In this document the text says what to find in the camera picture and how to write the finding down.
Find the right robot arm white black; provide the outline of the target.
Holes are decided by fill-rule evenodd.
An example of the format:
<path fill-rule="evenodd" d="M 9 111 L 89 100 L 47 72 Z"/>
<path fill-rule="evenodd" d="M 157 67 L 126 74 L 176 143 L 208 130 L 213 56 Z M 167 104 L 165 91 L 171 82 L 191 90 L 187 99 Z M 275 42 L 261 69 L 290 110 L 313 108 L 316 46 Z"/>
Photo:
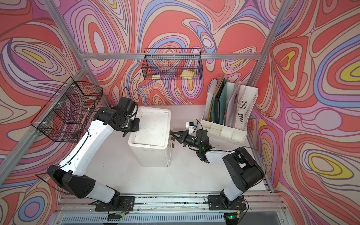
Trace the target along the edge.
<path fill-rule="evenodd" d="M 202 162 L 207 164 L 224 165 L 229 172 L 232 182 L 224 188 L 218 196 L 208 196 L 210 210 L 238 210 L 246 208 L 243 194 L 260 183 L 264 170 L 244 148 L 233 151 L 215 149 L 210 144 L 207 130 L 200 129 L 193 136 L 189 130 L 170 132 L 170 135 L 183 147 L 195 151 Z"/>

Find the white plastic drawer cabinet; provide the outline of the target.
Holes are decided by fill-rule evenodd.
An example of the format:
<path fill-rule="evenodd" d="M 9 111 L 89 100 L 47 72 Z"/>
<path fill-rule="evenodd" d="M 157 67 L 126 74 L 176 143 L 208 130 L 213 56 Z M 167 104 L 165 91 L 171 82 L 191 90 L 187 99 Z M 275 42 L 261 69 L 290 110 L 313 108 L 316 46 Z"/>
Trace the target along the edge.
<path fill-rule="evenodd" d="M 171 111 L 142 106 L 136 117 L 140 119 L 139 131 L 130 135 L 128 145 L 138 162 L 143 167 L 169 167 Z"/>

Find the white desk file organizer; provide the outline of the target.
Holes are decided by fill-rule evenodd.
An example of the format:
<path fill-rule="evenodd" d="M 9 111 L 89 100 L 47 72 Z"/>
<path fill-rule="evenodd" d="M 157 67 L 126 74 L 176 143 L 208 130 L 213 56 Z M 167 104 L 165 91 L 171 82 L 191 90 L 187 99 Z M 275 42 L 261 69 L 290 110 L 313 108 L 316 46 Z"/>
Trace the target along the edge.
<path fill-rule="evenodd" d="M 248 119 L 259 89 L 213 79 L 208 89 L 202 127 L 210 137 L 241 144 L 247 138 Z"/>

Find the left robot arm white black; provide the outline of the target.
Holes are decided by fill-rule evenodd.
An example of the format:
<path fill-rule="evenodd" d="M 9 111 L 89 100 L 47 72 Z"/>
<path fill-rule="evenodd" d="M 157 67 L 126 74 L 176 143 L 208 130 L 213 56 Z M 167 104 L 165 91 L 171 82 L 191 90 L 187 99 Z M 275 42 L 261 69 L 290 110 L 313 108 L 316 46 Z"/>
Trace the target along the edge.
<path fill-rule="evenodd" d="M 123 200 L 119 191 L 97 182 L 85 172 L 98 149 L 113 132 L 120 131 L 125 137 L 127 133 L 139 131 L 137 111 L 138 104 L 132 100 L 111 108 L 100 108 L 75 148 L 58 165 L 51 165 L 46 174 L 75 197 L 93 199 L 92 205 L 99 212 L 130 212 L 128 201 Z"/>

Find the brown cardboard folder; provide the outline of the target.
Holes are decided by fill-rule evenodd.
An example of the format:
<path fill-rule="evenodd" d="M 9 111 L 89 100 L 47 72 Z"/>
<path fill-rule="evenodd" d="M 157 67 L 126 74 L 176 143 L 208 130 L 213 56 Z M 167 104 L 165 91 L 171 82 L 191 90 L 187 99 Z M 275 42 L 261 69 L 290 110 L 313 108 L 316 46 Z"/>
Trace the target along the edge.
<path fill-rule="evenodd" d="M 221 76 L 221 78 L 219 79 L 218 83 L 217 83 L 217 86 L 215 88 L 215 91 L 213 93 L 213 97 L 211 99 L 211 106 L 210 106 L 210 109 L 209 109 L 209 115 L 207 117 L 208 121 L 209 122 L 212 122 L 213 119 L 215 118 L 215 116 L 213 116 L 213 111 L 215 110 L 215 99 L 218 97 L 220 91 L 223 89 L 223 86 L 224 86 L 224 79 L 225 79 L 225 75 L 223 74 Z"/>

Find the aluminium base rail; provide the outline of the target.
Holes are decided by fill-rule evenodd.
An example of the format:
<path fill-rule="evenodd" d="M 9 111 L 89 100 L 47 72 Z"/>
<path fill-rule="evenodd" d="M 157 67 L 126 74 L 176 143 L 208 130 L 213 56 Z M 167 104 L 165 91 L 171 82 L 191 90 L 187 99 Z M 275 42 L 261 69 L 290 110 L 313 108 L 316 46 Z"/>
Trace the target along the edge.
<path fill-rule="evenodd" d="M 236 210 L 211 210 L 208 196 L 215 192 L 130 193 L 132 211 L 121 217 L 120 212 L 96 211 L 88 199 L 61 197 L 48 225 L 165 225 L 165 224 L 223 224 Z M 284 199 L 275 193 L 248 191 L 244 194 L 245 210 L 236 216 L 235 223 L 261 225 L 293 225 Z"/>

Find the teal plastic folder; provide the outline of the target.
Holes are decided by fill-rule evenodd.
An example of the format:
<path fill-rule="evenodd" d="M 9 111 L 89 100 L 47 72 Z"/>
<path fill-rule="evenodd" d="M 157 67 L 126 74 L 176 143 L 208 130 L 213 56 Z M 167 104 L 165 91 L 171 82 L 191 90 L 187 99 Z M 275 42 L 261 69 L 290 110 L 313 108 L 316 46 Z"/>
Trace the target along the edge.
<path fill-rule="evenodd" d="M 220 91 L 218 97 L 215 99 L 215 110 L 213 111 L 213 123 L 223 125 L 226 111 L 226 97 L 227 97 L 227 79 L 224 79 L 223 89 Z"/>

